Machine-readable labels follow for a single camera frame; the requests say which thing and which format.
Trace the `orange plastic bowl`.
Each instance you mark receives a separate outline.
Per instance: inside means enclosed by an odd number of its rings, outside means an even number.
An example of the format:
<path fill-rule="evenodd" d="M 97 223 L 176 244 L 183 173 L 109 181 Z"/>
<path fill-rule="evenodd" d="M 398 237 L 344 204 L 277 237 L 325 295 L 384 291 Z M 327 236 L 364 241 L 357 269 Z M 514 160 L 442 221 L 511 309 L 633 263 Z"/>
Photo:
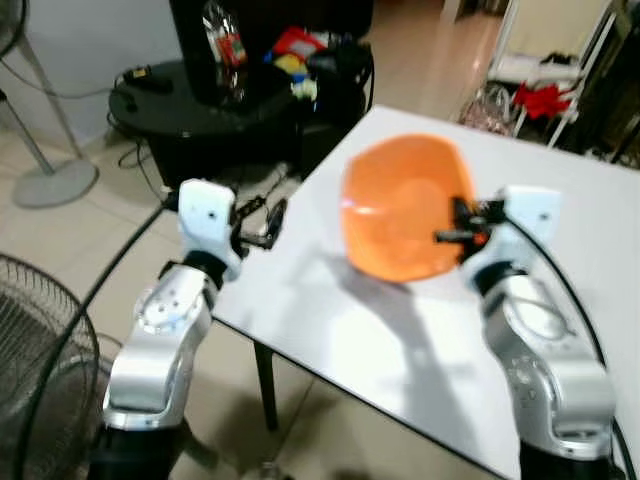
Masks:
<path fill-rule="evenodd" d="M 399 134 L 352 157 L 340 188 L 340 225 L 353 268 L 389 283 L 420 282 L 460 265 L 454 204 L 474 205 L 465 157 L 439 134 Z"/>

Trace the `black round side table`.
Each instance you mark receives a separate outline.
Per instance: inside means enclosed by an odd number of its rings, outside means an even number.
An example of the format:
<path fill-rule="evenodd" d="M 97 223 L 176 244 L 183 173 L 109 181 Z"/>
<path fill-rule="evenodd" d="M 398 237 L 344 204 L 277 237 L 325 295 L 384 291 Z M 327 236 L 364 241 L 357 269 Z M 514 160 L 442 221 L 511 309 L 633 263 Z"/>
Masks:
<path fill-rule="evenodd" d="M 298 100 L 285 73 L 265 61 L 250 68 L 242 104 L 207 106 L 189 88 L 182 60 L 152 67 L 173 79 L 172 92 L 119 83 L 108 108 L 119 132 L 150 148 L 168 187 L 218 177 L 236 166 L 276 163 L 308 177 L 372 106 L 367 87 L 339 99 Z"/>

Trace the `red cloth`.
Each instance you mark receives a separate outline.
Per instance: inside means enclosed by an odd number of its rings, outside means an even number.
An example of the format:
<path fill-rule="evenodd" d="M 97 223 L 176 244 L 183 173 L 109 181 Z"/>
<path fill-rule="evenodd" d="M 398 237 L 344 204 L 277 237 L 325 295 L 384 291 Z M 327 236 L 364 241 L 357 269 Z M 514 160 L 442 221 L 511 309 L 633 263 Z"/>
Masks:
<path fill-rule="evenodd" d="M 558 84 L 543 87 L 521 84 L 512 97 L 513 109 L 524 111 L 535 119 L 566 113 L 571 102 L 572 92 L 562 91 Z"/>

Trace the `yellow blue toy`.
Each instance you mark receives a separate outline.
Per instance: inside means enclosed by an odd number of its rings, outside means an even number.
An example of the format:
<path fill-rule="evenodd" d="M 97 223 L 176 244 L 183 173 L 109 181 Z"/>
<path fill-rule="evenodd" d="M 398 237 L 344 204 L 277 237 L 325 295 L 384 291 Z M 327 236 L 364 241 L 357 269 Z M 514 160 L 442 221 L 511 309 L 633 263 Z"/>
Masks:
<path fill-rule="evenodd" d="M 317 99 L 317 82 L 311 76 L 306 67 L 305 61 L 293 52 L 276 54 L 276 52 L 266 52 L 264 55 L 266 64 L 273 65 L 276 69 L 282 70 L 288 77 L 289 87 L 294 97 L 298 100 L 315 101 Z"/>

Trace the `black table leg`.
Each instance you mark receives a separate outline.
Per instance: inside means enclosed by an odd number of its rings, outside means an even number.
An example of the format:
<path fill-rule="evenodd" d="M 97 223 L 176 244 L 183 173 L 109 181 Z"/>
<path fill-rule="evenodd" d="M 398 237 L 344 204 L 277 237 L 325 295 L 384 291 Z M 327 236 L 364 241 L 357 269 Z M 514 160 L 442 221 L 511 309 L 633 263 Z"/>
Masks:
<path fill-rule="evenodd" d="M 276 433 L 279 430 L 279 415 L 276 407 L 273 351 L 257 340 L 253 340 L 252 344 L 257 379 L 259 379 L 262 416 L 269 433 Z"/>

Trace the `black bag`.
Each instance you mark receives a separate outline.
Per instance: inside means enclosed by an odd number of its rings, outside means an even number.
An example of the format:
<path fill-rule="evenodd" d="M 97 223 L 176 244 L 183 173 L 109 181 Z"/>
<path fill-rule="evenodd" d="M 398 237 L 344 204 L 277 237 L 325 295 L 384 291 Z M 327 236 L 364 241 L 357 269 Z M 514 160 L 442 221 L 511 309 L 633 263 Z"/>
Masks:
<path fill-rule="evenodd" d="M 308 56 L 305 65 L 317 86 L 316 100 L 364 92 L 376 74 L 372 47 L 367 42 L 347 42 L 317 51 Z"/>

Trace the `clear plastic bag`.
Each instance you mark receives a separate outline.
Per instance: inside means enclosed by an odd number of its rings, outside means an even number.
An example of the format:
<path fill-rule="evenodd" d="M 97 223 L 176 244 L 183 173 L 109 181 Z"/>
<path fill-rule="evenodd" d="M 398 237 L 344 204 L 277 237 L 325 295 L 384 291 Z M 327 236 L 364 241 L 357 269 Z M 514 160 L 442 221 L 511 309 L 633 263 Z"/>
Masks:
<path fill-rule="evenodd" d="M 207 0 L 202 9 L 202 24 L 218 68 L 216 83 L 225 97 L 223 102 L 242 104 L 246 96 L 248 58 L 236 17 L 219 0 Z"/>

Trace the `red packet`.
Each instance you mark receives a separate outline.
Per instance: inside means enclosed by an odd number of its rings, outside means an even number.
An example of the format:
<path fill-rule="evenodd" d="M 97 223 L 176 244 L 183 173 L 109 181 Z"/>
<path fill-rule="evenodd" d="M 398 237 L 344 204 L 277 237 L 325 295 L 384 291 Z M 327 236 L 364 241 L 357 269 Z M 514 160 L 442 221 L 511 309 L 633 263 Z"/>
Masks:
<path fill-rule="evenodd" d="M 326 40 L 319 35 L 300 27 L 288 27 L 276 38 L 269 52 L 273 56 L 294 55 L 297 58 L 306 60 L 311 55 L 314 55 L 315 52 L 325 49 L 328 49 Z"/>

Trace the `white folding drying rack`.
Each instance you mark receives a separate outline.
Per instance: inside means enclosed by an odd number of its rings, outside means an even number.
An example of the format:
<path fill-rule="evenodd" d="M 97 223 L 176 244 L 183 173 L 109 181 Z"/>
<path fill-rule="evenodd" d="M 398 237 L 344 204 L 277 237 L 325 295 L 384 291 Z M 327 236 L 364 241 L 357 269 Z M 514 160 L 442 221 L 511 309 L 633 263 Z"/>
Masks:
<path fill-rule="evenodd" d="M 502 4 L 500 28 L 485 83 L 512 88 L 521 84 L 558 84 L 572 92 L 570 109 L 544 116 L 550 127 L 547 145 L 558 145 L 577 122 L 580 104 L 605 44 L 614 33 L 613 0 L 497 0 Z M 515 110 L 517 136 L 532 118 Z"/>

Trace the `small black device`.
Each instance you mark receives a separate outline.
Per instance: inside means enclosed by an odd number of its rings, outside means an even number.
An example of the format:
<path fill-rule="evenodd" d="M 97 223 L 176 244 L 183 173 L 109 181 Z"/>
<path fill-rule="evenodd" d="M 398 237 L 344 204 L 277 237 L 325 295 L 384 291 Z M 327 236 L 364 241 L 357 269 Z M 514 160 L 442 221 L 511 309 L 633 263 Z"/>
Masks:
<path fill-rule="evenodd" d="M 120 82 L 127 86 L 152 93 L 170 93 L 174 90 L 173 79 L 157 73 L 154 67 L 134 67 L 120 74 Z"/>

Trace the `dark cabinet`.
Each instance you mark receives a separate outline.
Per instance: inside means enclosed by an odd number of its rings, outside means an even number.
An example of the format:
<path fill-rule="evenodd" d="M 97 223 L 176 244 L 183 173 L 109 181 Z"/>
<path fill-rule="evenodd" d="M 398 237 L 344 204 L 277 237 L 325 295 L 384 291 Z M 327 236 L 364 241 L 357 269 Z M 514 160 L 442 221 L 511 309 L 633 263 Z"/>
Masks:
<path fill-rule="evenodd" d="M 640 110 L 640 0 L 613 0 L 614 36 L 591 78 L 579 124 L 581 154 L 616 163 Z"/>

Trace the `white standing fan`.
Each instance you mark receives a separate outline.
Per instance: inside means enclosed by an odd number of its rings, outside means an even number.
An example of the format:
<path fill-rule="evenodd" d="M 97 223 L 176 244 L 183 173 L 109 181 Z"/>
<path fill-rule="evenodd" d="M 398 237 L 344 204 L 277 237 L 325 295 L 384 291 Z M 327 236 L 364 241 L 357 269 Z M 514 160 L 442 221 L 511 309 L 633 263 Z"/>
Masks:
<path fill-rule="evenodd" d="M 5 56 L 23 40 L 28 14 L 29 0 L 0 0 L 0 67 L 4 65 Z M 99 178 L 99 169 L 79 157 L 64 163 L 50 163 L 3 87 L 0 87 L 0 119 L 13 122 L 15 132 L 36 163 L 35 169 L 15 179 L 15 206 L 52 209 L 70 204 L 90 191 Z"/>

